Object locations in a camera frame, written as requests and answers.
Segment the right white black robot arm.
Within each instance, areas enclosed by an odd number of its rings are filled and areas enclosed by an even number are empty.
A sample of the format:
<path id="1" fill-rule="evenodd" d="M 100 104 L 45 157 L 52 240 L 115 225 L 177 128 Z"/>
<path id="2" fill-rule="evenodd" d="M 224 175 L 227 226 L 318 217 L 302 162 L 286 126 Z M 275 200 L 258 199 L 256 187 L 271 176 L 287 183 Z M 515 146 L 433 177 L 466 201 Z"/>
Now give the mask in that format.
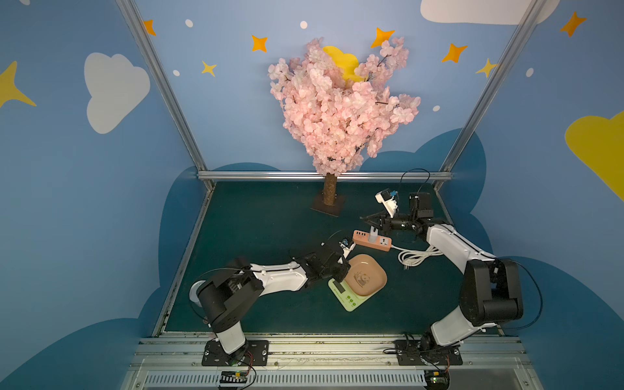
<path id="1" fill-rule="evenodd" d="M 420 349 L 450 347 L 486 328 L 523 317 L 518 264 L 482 250 L 455 227 L 436 219 L 430 193 L 411 193 L 407 214 L 399 211 L 396 191 L 380 191 L 375 199 L 384 210 L 362 218 L 373 232 L 384 237 L 393 231 L 413 232 L 463 275 L 458 307 L 430 326 Z"/>

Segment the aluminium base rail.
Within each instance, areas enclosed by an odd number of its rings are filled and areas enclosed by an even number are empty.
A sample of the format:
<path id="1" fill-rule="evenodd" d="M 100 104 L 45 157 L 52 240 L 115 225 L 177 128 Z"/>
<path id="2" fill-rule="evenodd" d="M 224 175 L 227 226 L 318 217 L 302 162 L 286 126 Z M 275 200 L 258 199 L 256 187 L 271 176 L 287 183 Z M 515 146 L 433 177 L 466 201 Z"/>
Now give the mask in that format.
<path id="1" fill-rule="evenodd" d="M 241 367 L 208 367 L 209 334 L 140 341 L 123 389 L 541 389 L 516 337 L 474 336 L 430 363 L 400 334 L 250 334 L 264 341 Z"/>

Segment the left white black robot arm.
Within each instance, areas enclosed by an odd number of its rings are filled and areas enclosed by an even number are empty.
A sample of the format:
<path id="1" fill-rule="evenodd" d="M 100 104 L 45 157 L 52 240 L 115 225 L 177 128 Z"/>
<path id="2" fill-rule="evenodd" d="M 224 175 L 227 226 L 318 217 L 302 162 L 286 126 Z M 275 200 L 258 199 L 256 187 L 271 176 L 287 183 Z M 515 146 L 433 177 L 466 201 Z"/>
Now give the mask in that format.
<path id="1" fill-rule="evenodd" d="M 194 282 L 188 298 L 203 310 L 217 345 L 233 358 L 246 351 L 241 321 L 260 297 L 299 292 L 323 280 L 343 281 L 355 246 L 347 238 L 326 241 L 312 253 L 270 266 L 237 258 L 225 267 L 208 271 L 207 279 Z"/>

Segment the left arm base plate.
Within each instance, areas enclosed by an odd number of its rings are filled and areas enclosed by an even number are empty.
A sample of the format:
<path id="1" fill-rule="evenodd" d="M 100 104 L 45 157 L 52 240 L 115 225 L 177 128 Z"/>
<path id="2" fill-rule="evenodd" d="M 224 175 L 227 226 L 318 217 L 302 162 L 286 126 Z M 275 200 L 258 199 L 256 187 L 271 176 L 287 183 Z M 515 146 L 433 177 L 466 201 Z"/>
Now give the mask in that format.
<path id="1" fill-rule="evenodd" d="M 208 341 L 201 364 L 203 367 L 266 367 L 269 341 L 247 341 L 232 354 L 226 354 L 219 341 Z"/>

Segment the pink square plate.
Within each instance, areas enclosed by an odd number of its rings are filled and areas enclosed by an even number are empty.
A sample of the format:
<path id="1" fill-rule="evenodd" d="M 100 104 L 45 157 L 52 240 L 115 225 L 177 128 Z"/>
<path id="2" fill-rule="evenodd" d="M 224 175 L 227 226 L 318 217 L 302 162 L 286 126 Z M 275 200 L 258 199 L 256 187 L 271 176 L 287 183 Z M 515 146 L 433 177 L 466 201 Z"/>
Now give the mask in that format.
<path id="1" fill-rule="evenodd" d="M 349 260 L 346 285 L 360 297 L 370 297 L 388 282 L 385 270 L 368 254 L 359 254 Z"/>

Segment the orange power strip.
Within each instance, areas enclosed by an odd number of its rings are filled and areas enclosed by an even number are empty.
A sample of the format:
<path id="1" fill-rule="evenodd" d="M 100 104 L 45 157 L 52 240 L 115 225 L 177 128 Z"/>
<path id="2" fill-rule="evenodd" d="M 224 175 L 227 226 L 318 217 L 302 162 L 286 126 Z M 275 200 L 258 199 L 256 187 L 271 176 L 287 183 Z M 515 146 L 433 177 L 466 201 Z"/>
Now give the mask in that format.
<path id="1" fill-rule="evenodd" d="M 352 239 L 356 245 L 374 250 L 381 250 L 383 252 L 388 252 L 393 248 L 392 239 L 390 237 L 380 236 L 377 233 L 371 234 L 370 232 L 354 230 Z"/>

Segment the pink cherry blossom tree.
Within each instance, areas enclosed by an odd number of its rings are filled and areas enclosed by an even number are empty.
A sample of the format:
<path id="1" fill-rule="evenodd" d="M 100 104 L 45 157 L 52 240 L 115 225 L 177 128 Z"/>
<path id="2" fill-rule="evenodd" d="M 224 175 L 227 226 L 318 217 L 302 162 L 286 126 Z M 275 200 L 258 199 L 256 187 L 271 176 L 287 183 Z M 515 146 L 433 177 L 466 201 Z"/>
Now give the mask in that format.
<path id="1" fill-rule="evenodd" d="M 380 53 L 357 63 L 355 78 L 347 80 L 315 39 L 304 58 L 282 58 L 269 66 L 271 95 L 280 104 L 283 126 L 303 144 L 323 177 L 317 211 L 338 215 L 338 177 L 361 167 L 365 157 L 375 158 L 384 140 L 419 113 L 420 97 L 393 95 L 387 85 L 408 58 L 404 38 L 385 40 Z"/>

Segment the grey tape roll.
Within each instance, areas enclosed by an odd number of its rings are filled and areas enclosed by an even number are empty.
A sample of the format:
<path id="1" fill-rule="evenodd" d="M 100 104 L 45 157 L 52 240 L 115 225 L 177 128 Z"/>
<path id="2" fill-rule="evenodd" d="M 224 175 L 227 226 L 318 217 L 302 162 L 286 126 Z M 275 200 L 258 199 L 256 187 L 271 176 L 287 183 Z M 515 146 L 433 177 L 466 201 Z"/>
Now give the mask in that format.
<path id="1" fill-rule="evenodd" d="M 193 285 L 190 288 L 188 297 L 190 302 L 192 302 L 193 304 L 195 304 L 196 306 L 201 307 L 201 302 L 198 298 L 198 289 L 205 283 L 204 280 L 198 280 L 196 282 L 193 283 Z"/>

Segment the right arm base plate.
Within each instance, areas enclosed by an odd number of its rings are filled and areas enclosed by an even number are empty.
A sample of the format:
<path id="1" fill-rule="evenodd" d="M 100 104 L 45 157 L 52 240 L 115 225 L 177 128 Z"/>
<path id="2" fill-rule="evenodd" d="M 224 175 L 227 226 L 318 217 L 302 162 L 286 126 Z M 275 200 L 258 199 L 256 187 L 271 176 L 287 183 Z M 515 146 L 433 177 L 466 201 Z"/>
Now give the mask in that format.
<path id="1" fill-rule="evenodd" d="M 400 366 L 462 366 L 463 359 L 457 345 L 434 346 L 421 349 L 420 342 L 400 339 L 394 341 L 394 351 Z"/>

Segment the green electronic scale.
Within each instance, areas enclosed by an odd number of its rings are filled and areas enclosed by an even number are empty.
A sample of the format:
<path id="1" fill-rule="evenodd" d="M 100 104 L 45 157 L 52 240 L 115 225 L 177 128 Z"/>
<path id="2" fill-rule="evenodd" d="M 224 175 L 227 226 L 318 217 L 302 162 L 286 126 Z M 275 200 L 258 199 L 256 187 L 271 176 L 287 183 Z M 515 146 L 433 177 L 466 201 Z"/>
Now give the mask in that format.
<path id="1" fill-rule="evenodd" d="M 338 283 L 335 279 L 328 281 L 328 287 L 347 312 L 357 310 L 357 308 L 377 294 L 377 291 L 374 291 L 366 296 L 358 295 L 345 281 Z"/>

